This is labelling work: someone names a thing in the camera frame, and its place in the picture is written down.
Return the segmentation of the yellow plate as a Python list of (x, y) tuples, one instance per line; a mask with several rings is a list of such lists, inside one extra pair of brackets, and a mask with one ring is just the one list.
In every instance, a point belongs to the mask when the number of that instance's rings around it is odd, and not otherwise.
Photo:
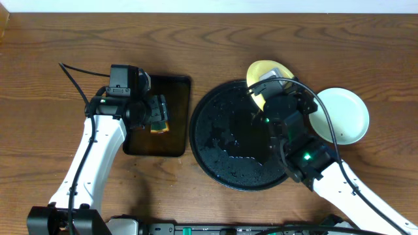
[(247, 86), (251, 86), (257, 82), (260, 82), (260, 77), (272, 69), (277, 68), (283, 78), (292, 79), (295, 75), (284, 65), (272, 60), (260, 60), (252, 63), (246, 74)]

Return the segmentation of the light blue plate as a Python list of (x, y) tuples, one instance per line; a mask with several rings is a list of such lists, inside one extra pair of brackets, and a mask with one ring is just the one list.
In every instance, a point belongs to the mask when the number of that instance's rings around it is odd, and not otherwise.
[(339, 145), (358, 142), (366, 134), (370, 115), (363, 100), (354, 92), (332, 87), (317, 94), (329, 113)]

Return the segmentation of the green and orange sponge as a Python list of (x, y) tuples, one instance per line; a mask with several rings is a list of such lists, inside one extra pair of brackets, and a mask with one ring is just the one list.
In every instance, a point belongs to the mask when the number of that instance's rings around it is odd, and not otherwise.
[(158, 121), (151, 124), (150, 132), (153, 134), (160, 134), (169, 131), (168, 121)]

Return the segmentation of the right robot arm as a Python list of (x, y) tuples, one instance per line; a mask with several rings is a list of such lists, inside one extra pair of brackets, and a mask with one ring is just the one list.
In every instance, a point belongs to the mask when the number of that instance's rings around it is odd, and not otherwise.
[(416, 234), (417, 225), (368, 188), (338, 147), (359, 141), (370, 117), (362, 99), (333, 87), (315, 94), (296, 78), (247, 78), (270, 133), (270, 149), (295, 182), (328, 200), (365, 232)]

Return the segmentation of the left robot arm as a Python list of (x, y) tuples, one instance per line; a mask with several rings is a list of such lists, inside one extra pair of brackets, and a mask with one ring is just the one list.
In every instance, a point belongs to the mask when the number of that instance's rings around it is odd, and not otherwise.
[(138, 219), (101, 217), (104, 188), (114, 158), (130, 127), (166, 123), (166, 98), (154, 95), (94, 96), (86, 106), (84, 133), (65, 179), (47, 206), (32, 207), (27, 216), (30, 234), (144, 234)]

